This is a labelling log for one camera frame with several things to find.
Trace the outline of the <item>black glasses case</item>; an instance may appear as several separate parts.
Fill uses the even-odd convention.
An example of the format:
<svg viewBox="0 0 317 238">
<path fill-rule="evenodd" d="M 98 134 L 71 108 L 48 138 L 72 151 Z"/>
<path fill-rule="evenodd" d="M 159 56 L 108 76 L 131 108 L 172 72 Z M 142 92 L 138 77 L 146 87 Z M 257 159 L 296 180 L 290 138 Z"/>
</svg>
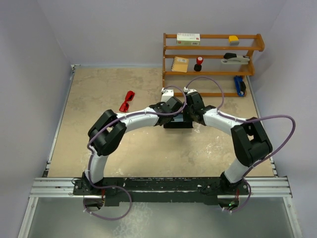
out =
<svg viewBox="0 0 317 238">
<path fill-rule="evenodd" d="M 174 118 L 183 118 L 183 122 L 173 122 Z M 163 127 L 166 129 L 187 129 L 187 128 L 193 128 L 193 120 L 191 119 L 191 117 L 185 113 L 185 112 L 181 112 L 178 115 L 175 115 L 173 117 L 173 119 L 164 124 Z"/>
</svg>

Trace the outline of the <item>red sunglasses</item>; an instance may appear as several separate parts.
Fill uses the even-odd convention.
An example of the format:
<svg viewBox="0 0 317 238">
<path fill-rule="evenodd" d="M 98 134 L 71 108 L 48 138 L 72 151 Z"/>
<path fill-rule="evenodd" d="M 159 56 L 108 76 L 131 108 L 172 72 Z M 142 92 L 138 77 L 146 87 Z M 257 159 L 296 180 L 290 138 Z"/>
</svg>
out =
<svg viewBox="0 0 317 238">
<path fill-rule="evenodd" d="M 134 96 L 135 96 L 135 92 L 133 92 L 133 91 L 127 92 L 125 99 L 124 99 L 124 102 L 122 103 L 122 105 L 119 108 L 120 112 L 127 112 L 128 111 L 129 102 L 131 102 L 133 100 Z"/>
</svg>

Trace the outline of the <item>blue cleaning cloth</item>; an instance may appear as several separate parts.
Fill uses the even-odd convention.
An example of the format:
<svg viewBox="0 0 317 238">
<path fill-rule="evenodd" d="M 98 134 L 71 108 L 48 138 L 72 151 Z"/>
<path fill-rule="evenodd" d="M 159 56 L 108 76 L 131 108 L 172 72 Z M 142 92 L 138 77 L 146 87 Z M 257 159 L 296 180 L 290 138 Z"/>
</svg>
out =
<svg viewBox="0 0 317 238">
<path fill-rule="evenodd" d="M 183 118 L 174 118 L 173 122 L 183 122 Z"/>
</svg>

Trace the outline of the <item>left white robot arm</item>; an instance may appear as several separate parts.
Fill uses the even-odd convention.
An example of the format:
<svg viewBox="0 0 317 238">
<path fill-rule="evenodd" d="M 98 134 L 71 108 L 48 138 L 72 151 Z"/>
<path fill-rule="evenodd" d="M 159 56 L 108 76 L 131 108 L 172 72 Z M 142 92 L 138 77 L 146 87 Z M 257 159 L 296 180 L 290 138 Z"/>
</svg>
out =
<svg viewBox="0 0 317 238">
<path fill-rule="evenodd" d="M 176 97 L 167 102 L 159 102 L 143 110 L 115 114 L 107 110 L 89 130 L 87 149 L 91 151 L 88 167 L 85 170 L 87 178 L 84 188 L 90 194 L 97 194 L 103 189 L 104 168 L 108 156 L 119 146 L 125 133 L 147 126 L 161 126 L 180 114 L 187 102 L 183 103 Z"/>
</svg>

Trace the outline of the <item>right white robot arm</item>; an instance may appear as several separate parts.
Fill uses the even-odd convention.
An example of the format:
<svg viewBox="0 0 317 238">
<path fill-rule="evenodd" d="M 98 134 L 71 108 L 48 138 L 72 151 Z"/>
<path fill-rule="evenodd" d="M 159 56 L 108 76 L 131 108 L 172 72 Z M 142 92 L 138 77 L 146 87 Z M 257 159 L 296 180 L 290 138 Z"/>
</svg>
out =
<svg viewBox="0 0 317 238">
<path fill-rule="evenodd" d="M 252 165 L 272 152 L 272 144 L 262 124 L 252 121 L 254 118 L 236 119 L 214 106 L 205 106 L 200 93 L 194 89 L 185 94 L 185 112 L 194 122 L 219 129 L 232 138 L 236 158 L 220 175 L 221 190 L 232 194 Z"/>
</svg>

